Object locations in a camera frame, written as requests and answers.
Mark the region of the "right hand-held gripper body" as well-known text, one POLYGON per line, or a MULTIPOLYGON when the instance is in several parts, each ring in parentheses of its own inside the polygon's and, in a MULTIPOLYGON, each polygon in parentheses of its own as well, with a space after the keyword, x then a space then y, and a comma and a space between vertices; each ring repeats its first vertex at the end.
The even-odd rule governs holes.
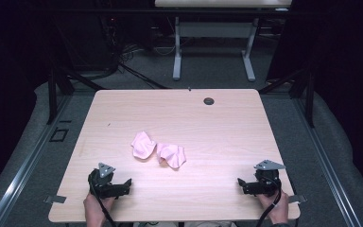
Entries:
POLYGON ((264 160, 254 168, 256 169, 254 176, 257 179, 257 188, 254 194, 273 195, 282 187, 279 170, 285 169, 284 165, 264 160))

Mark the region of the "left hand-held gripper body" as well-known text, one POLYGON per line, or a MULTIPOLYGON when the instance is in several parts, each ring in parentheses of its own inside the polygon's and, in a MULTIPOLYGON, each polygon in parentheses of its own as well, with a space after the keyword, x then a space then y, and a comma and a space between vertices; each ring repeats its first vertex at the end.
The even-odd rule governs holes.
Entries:
POLYGON ((88 176, 90 193, 100 199, 119 197, 119 187, 112 184, 113 172, 114 167, 99 163, 98 168, 95 168, 88 176))

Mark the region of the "pink sock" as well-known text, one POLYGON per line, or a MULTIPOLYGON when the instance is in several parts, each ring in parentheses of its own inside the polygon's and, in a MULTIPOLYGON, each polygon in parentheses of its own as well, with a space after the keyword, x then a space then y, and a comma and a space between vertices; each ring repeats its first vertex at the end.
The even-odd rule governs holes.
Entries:
POLYGON ((157 159, 159 163, 166 162, 172 168, 179 168, 186 162, 184 147, 159 143, 157 159))
POLYGON ((144 132, 138 132, 131 142, 132 154, 139 159, 147 159, 156 148, 157 143, 149 138, 144 132))

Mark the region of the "person's left hand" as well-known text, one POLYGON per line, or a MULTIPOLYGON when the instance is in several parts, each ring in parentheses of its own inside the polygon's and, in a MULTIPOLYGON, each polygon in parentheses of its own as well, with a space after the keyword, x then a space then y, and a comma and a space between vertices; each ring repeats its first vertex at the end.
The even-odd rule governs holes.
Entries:
POLYGON ((88 194, 83 201, 87 227, 102 227, 106 222, 100 203, 92 194, 88 194))

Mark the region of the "person's right hand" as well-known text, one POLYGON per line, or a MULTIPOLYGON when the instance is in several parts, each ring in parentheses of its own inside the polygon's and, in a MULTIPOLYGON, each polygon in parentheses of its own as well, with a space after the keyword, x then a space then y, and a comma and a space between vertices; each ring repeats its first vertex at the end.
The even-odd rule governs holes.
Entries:
POLYGON ((268 218, 272 224, 287 224, 288 223, 288 195, 281 191, 272 197, 259 194, 256 198, 261 202, 264 209, 269 208, 271 205, 274 207, 269 211, 268 218))

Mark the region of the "black metal stand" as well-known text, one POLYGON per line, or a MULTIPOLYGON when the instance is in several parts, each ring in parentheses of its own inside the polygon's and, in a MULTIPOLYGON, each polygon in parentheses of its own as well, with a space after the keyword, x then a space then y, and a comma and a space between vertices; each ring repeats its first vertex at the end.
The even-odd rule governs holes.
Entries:
POLYGON ((70 79, 76 79, 95 91, 103 90, 102 86, 69 68, 53 67, 47 81, 49 98, 49 117, 47 124, 51 124, 58 115, 57 89, 60 89, 65 96, 71 96, 75 92, 75 88, 70 82, 70 79))
POLYGON ((276 79, 270 85, 260 89, 259 94, 267 94, 288 81, 293 82, 290 90, 288 91, 288 95, 291 98, 300 98, 302 95, 305 95, 304 118, 308 125, 311 128, 314 128, 313 103, 315 94, 315 75, 311 72, 310 69, 300 69, 288 76, 276 79))

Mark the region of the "dark equipment cabinet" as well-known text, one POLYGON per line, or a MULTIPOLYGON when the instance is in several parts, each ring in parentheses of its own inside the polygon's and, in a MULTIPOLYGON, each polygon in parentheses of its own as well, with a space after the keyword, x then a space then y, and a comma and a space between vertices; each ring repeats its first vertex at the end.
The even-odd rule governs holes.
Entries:
POLYGON ((107 32, 99 16, 58 14, 53 20, 77 71, 113 71, 118 68, 118 56, 108 44, 107 32))

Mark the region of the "white desk with grey legs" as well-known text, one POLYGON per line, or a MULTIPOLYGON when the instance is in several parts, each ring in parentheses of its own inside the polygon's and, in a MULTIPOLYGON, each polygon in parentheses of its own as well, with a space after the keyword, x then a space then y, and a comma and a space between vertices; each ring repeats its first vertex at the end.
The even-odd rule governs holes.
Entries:
MULTIPOLYGON (((155 6, 163 9, 281 9, 288 10, 292 0, 155 0, 155 6)), ((248 22, 186 22, 175 18, 175 59, 173 79, 179 80, 182 71, 181 38, 241 38, 247 40, 246 49, 241 51, 248 81, 255 81, 251 65, 251 49, 258 28, 258 19, 248 22)))

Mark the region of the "aluminium floor rail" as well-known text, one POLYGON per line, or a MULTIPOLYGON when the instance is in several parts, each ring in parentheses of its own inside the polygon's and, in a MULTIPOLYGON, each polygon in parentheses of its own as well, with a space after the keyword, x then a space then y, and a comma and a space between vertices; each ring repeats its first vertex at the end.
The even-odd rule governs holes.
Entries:
POLYGON ((37 103, 0 176, 0 227, 64 227, 48 215, 78 135, 74 100, 61 98, 59 113, 50 124, 45 123, 42 102, 37 103))
POLYGON ((329 185, 329 188, 347 227, 363 227, 361 221, 358 218, 358 215, 353 208, 352 203, 349 200, 346 190, 344 189, 338 175, 335 172, 335 169, 326 153, 324 146, 320 141, 316 129, 311 127, 306 120, 302 102, 299 99, 293 99, 292 102, 305 127, 305 130, 309 134, 312 144, 314 145, 315 154, 320 164, 320 169, 329 185))

